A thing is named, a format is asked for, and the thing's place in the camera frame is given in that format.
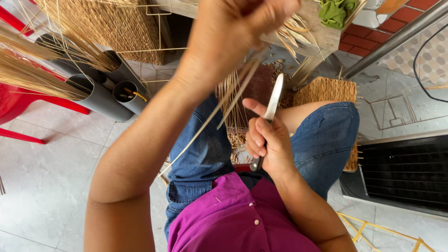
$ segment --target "green cloth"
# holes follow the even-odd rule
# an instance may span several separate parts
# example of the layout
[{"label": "green cloth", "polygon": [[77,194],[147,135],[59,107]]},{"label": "green cloth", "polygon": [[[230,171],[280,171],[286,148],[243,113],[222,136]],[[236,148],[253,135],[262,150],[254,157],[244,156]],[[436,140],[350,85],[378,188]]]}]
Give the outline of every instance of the green cloth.
[{"label": "green cloth", "polygon": [[358,0],[321,0],[319,18],[324,26],[341,30],[344,27],[344,21],[352,13]]}]

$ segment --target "knife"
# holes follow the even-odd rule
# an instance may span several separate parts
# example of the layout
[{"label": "knife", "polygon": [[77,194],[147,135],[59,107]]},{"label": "knife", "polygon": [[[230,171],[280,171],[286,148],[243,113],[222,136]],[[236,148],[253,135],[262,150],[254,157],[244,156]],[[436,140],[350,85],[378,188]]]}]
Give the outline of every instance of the knife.
[{"label": "knife", "polygon": [[[283,74],[279,74],[277,77],[276,83],[274,85],[274,89],[272,90],[271,99],[269,100],[269,104],[267,105],[266,112],[264,113],[263,118],[269,124],[272,124],[274,120],[274,116],[276,114],[277,105],[280,100],[281,90],[283,88]],[[264,147],[267,150],[267,141],[264,140]],[[259,171],[261,168],[261,164],[263,163],[263,157],[254,158],[254,162],[250,165],[251,171]]]}]

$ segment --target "chair leg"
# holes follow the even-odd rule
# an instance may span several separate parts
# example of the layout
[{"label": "chair leg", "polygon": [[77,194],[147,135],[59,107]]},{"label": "chair leg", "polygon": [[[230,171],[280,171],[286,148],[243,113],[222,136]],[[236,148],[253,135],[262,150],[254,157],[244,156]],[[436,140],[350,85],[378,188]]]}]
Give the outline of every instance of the chair leg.
[{"label": "chair leg", "polygon": [[71,109],[71,110],[79,112],[79,113],[83,113],[85,115],[88,115],[90,113],[90,109],[84,108],[83,106],[81,106],[77,103],[74,103],[70,100],[67,100],[67,99],[62,99],[62,98],[53,97],[53,96],[40,96],[40,99],[47,101],[49,103],[59,105],[61,107],[67,108],[67,109]]},{"label": "chair leg", "polygon": [[20,133],[10,131],[10,130],[5,130],[5,129],[0,129],[0,136],[5,136],[5,137],[9,137],[9,138],[18,139],[18,140],[28,141],[28,142],[32,142],[32,143],[46,144],[42,139],[24,135],[24,134],[20,134]]}]

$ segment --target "woven seagrass panel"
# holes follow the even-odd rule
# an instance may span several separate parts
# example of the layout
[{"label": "woven seagrass panel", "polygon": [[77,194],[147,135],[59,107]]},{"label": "woven seagrass panel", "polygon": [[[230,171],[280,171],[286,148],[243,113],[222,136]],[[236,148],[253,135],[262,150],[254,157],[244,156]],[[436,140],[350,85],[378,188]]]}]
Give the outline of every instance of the woven seagrass panel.
[{"label": "woven seagrass panel", "polygon": [[[324,100],[351,101],[356,103],[356,96],[356,83],[354,82],[317,77],[308,86],[297,91],[293,103],[294,106]],[[357,142],[355,141],[344,171],[356,171],[358,169],[357,163],[358,148]]]},{"label": "woven seagrass panel", "polygon": [[[41,7],[44,2],[47,6],[56,6],[56,0],[36,2]],[[151,13],[150,8],[135,7],[145,4],[148,4],[146,0],[64,0],[59,1],[59,11],[78,24],[94,42],[117,52],[159,49],[157,16],[146,14],[146,11]],[[50,15],[57,23],[57,16]],[[127,60],[163,65],[165,53],[126,52],[122,55]]]}]

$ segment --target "metal pole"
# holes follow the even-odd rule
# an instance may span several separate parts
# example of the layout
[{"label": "metal pole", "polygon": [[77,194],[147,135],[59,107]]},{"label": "metal pole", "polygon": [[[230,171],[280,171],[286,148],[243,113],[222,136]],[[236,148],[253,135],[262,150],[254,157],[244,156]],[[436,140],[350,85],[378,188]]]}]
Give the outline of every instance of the metal pole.
[{"label": "metal pole", "polygon": [[367,56],[358,61],[358,63],[354,64],[352,67],[344,71],[341,75],[342,78],[353,78],[355,75],[359,74],[370,65],[378,62],[384,56],[388,55],[393,50],[406,43],[408,40],[425,30],[427,27],[444,18],[447,14],[448,0],[439,1],[414,21],[407,24],[401,30],[395,33],[382,46],[378,47],[375,51],[369,53]]}]

